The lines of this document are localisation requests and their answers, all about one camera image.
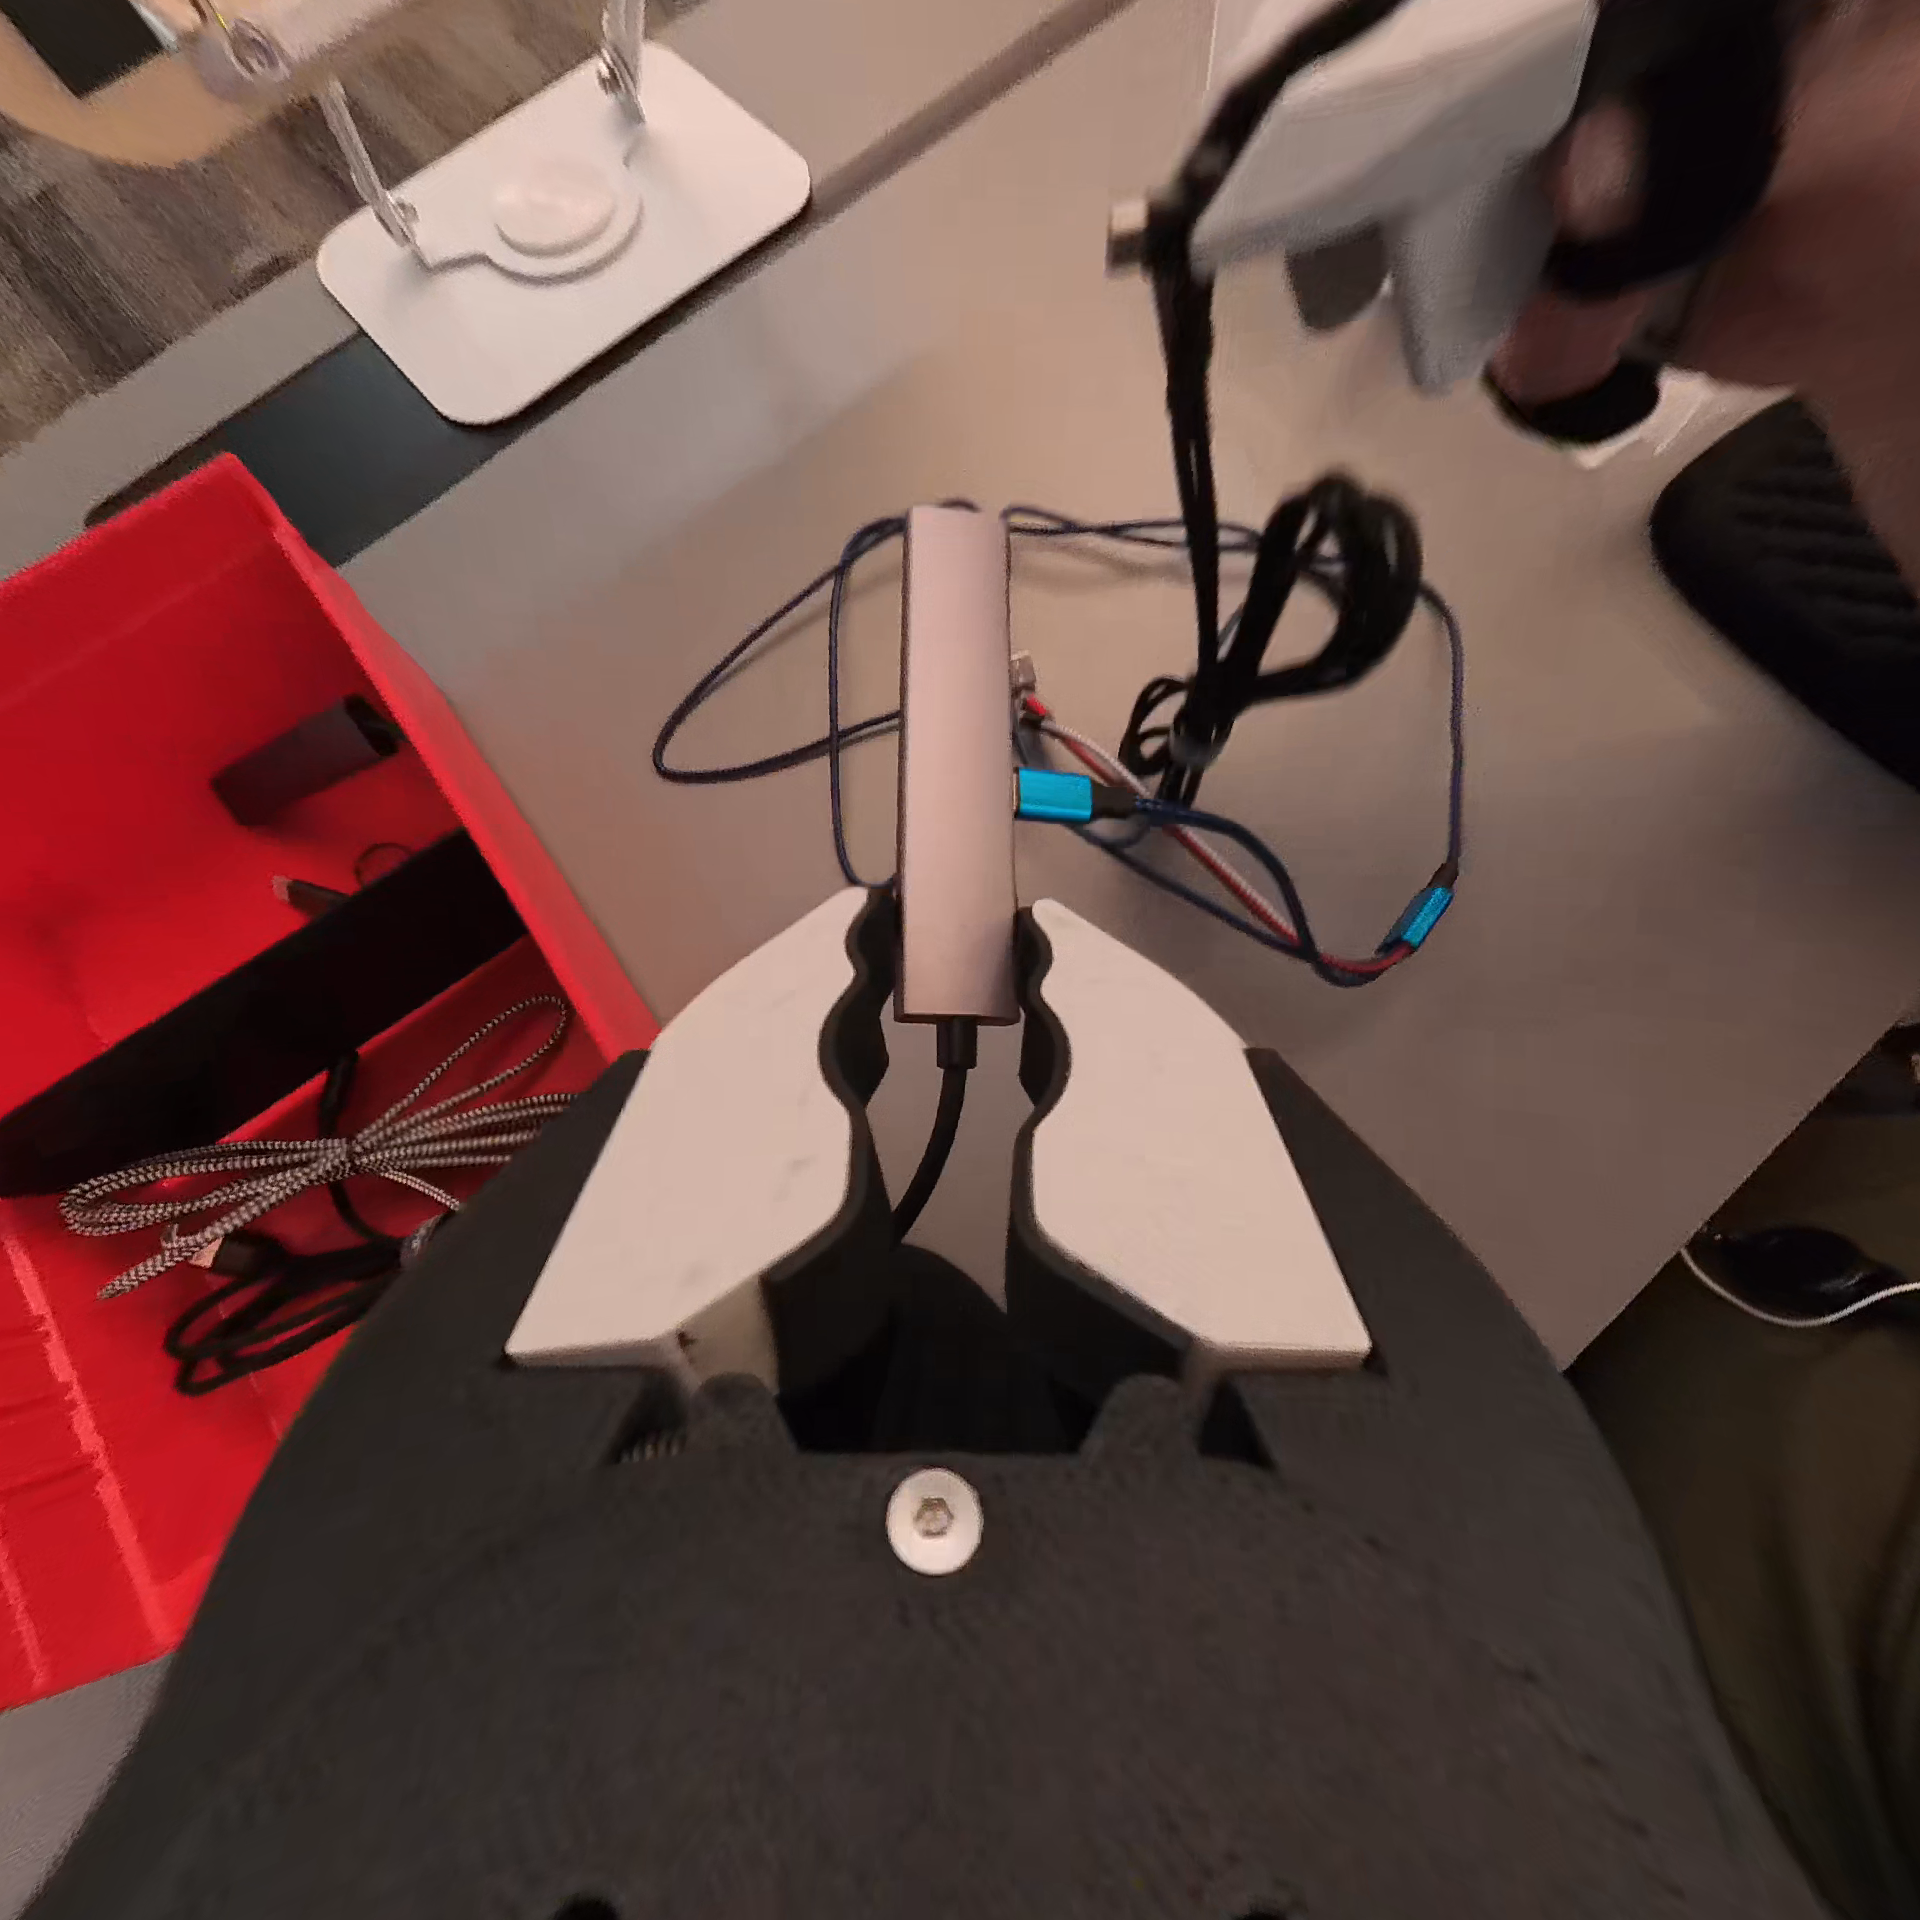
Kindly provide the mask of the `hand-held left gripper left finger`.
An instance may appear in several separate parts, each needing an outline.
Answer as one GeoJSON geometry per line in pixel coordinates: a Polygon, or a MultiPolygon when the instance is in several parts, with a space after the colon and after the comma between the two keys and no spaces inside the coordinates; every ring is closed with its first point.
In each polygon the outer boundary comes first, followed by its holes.
{"type": "Polygon", "coordinates": [[[842,890],[649,1051],[506,1337],[521,1368],[830,1379],[887,1318],[890,893],[842,890]]]}

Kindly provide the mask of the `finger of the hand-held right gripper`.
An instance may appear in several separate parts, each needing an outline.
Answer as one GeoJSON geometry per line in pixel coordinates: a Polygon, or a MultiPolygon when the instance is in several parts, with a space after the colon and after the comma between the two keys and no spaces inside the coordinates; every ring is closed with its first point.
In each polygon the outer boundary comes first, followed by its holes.
{"type": "Polygon", "coordinates": [[[1228,136],[1193,266],[1314,252],[1533,160],[1572,116],[1595,22],[1588,2],[1392,5],[1228,136]]]}

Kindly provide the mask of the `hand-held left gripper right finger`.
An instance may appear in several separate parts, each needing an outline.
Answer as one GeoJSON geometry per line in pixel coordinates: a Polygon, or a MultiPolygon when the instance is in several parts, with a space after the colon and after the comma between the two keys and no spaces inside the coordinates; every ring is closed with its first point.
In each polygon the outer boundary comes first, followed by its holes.
{"type": "Polygon", "coordinates": [[[1056,901],[1019,918],[1009,1318],[1068,1391],[1341,1372],[1374,1353],[1251,1047],[1056,901]]]}

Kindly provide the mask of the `grey usb hub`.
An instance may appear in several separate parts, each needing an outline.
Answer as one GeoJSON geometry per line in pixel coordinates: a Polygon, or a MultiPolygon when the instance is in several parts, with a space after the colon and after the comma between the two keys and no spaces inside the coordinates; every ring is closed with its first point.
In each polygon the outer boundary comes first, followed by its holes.
{"type": "Polygon", "coordinates": [[[1009,548],[995,515],[902,523],[900,962],[907,1023],[1018,1019],[1009,548]]]}

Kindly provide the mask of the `red plastic bin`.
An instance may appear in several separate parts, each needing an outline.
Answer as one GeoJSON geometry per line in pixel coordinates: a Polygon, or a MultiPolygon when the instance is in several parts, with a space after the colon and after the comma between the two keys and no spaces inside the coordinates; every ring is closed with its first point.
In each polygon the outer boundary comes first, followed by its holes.
{"type": "MultiPolygon", "coordinates": [[[[656,1037],[438,684],[235,458],[6,580],[2,814],[2,1112],[455,831],[527,936],[353,1051],[339,1131],[474,1035],[424,1106],[528,1059],[549,998],[570,1007],[567,1029],[494,1098],[578,1090],[656,1037]],[[212,776],[345,693],[392,714],[408,748],[266,828],[240,827],[212,776]]],[[[314,1136],[326,1072],[227,1140],[314,1136]]],[[[184,1264],[104,1300],[160,1232],[82,1236],[67,1193],[2,1207],[6,1710],[180,1643],[343,1344],[180,1391],[167,1335],[232,1276],[184,1264]]]]}

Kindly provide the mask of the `person's right hand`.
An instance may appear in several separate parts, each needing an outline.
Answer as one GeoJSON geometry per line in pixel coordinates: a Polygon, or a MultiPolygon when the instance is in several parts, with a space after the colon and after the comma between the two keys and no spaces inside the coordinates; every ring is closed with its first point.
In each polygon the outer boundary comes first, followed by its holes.
{"type": "MultiPolygon", "coordinates": [[[[1626,106],[1575,122],[1555,211],[1599,239],[1644,211],[1644,136],[1626,106]]],[[[1644,326],[1650,294],[1541,293],[1493,359],[1519,402],[1591,388],[1644,326]]],[[[1815,412],[1885,425],[1916,412],[1918,7],[1813,5],[1787,63],[1785,140],[1758,211],[1693,283],[1670,338],[1679,365],[1787,388],[1815,412]]]]}

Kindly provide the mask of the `black bin divider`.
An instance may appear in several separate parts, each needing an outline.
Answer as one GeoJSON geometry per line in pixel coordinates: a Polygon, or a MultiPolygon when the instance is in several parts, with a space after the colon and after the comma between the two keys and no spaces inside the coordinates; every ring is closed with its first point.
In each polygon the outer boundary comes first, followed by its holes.
{"type": "Polygon", "coordinates": [[[448,833],[34,1095],[6,1098],[2,1196],[57,1196],[232,1136],[527,936],[448,833]]]}

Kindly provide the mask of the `small dark grey hub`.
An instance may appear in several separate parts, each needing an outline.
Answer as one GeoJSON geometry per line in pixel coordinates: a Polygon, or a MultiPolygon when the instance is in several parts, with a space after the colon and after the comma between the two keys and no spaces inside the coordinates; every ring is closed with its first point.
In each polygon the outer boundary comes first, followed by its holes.
{"type": "Polygon", "coordinates": [[[227,762],[208,790],[240,827],[266,828],[408,744],[392,714],[363,693],[345,693],[227,762]]]}

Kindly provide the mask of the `small black object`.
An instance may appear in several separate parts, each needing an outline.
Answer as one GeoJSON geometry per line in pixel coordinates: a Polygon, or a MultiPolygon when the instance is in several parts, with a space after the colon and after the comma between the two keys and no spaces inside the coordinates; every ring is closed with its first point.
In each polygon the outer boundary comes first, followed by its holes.
{"type": "Polygon", "coordinates": [[[1916,1282],[1824,1225],[1717,1236],[1717,1276],[1747,1304],[1799,1321],[1860,1315],[1916,1297],[1916,1282]]]}

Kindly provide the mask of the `white tablet stand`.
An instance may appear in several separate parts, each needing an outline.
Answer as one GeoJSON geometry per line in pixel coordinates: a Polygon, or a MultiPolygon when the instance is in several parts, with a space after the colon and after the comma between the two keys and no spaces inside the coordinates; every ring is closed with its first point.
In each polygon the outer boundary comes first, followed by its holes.
{"type": "Polygon", "coordinates": [[[324,293],[448,422],[518,416],[790,225],[807,157],[650,41],[644,2],[598,5],[591,60],[401,183],[340,78],[401,5],[134,5],[230,105],[307,92],[361,200],[317,248],[324,293]]]}

